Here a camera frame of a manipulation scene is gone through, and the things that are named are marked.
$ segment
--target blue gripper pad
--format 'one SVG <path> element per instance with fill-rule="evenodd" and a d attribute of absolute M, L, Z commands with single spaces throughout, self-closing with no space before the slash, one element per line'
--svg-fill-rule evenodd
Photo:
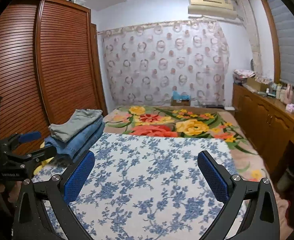
<path fill-rule="evenodd" d="M 41 133 L 39 131 L 29 132 L 25 134 L 21 134 L 19 137 L 20 143 L 32 142 L 41 138 Z"/>
<path fill-rule="evenodd" d="M 225 204 L 229 199 L 228 186 L 203 152 L 198 154 L 198 167 L 214 193 L 215 198 Z"/>
<path fill-rule="evenodd" d="M 95 165 L 95 155 L 88 151 L 75 171 L 69 177 L 64 187 L 64 201 L 69 204 L 77 199 L 79 192 L 85 184 L 91 170 Z"/>

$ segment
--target window blind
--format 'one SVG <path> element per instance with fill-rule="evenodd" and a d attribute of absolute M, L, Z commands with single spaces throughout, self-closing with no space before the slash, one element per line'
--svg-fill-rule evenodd
<path fill-rule="evenodd" d="M 280 80 L 294 86 L 294 16 L 281 0 L 267 0 L 276 25 L 281 56 Z"/>

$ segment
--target blue floral blanket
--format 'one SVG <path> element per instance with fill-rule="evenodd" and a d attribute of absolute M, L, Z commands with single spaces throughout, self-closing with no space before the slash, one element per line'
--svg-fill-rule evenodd
<path fill-rule="evenodd" d="M 207 150 L 237 173 L 219 139 L 103 133 L 90 150 L 95 166 L 69 206 L 95 240 L 198 240 L 223 206 L 197 166 L 198 153 Z M 65 169 L 53 161 L 33 181 Z M 45 205 L 56 232 L 66 239 L 49 202 Z M 228 237 L 237 232 L 245 211 L 243 204 Z"/>

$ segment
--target louvered wardrobe door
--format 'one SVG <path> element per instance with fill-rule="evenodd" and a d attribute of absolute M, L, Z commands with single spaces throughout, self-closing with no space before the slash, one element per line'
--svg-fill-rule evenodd
<path fill-rule="evenodd" d="M 39 130 L 49 135 L 35 75 L 34 33 L 39 1 L 14 0 L 0 16 L 0 139 Z M 41 140 L 17 153 L 39 148 Z"/>
<path fill-rule="evenodd" d="M 90 51 L 89 12 L 45 1 L 40 52 L 43 94 L 52 123 L 66 122 L 75 109 L 98 109 Z"/>

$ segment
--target metal screw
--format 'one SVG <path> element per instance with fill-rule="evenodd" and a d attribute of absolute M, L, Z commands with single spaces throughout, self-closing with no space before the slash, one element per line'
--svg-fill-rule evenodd
<path fill-rule="evenodd" d="M 235 181 L 240 181 L 241 180 L 241 177 L 239 175 L 237 175 L 237 174 L 233 175 L 232 178 Z"/>
<path fill-rule="evenodd" d="M 51 178 L 53 181 L 58 181 L 60 179 L 60 175 L 56 174 L 56 175 L 53 175 L 52 178 Z"/>
<path fill-rule="evenodd" d="M 263 178 L 263 182 L 264 182 L 265 184 L 269 184 L 269 183 L 270 183 L 269 179 L 267 179 L 267 178 Z"/>
<path fill-rule="evenodd" d="M 29 183 L 30 183 L 30 179 L 25 179 L 23 182 L 24 185 L 28 185 Z"/>

